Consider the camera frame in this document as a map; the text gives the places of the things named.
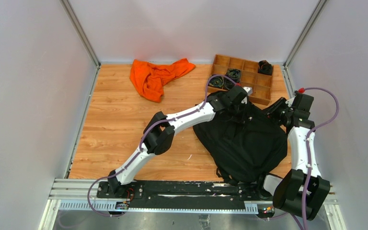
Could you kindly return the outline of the black student backpack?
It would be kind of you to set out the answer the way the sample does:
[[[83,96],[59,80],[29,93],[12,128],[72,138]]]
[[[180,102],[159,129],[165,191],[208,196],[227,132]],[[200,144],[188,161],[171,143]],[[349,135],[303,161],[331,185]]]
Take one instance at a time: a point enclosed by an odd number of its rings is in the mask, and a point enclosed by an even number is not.
[[[224,182],[231,185],[253,183],[261,174],[271,172],[287,156],[285,131],[253,103],[246,123],[229,122],[227,119],[228,114],[221,114],[212,121],[193,126],[197,139],[217,166],[217,176]]]

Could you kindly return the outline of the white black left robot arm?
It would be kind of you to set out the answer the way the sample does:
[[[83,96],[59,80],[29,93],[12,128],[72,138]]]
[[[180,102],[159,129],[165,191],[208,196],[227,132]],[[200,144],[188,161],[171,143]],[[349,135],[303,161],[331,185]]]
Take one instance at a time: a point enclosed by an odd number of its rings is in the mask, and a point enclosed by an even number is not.
[[[209,122],[215,116],[234,113],[234,109],[249,101],[253,90],[236,84],[229,91],[206,94],[202,103],[184,111],[165,115],[157,112],[146,126],[138,147],[132,155],[107,176],[109,192],[116,198],[127,194],[128,184],[135,175],[153,157],[168,151],[173,138],[181,131],[203,122]]]

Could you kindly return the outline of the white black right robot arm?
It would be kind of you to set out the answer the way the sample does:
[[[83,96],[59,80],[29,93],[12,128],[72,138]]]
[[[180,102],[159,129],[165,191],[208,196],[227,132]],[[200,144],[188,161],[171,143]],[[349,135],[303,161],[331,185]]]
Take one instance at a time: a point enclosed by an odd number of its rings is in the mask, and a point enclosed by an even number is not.
[[[273,205],[289,214],[313,220],[331,189],[328,180],[323,179],[315,158],[313,141],[315,123],[309,120],[314,98],[295,91],[291,99],[280,98],[264,109],[273,122],[286,128],[286,135],[292,150],[292,168],[281,179],[267,174],[263,182],[254,187],[257,198],[273,198]]]

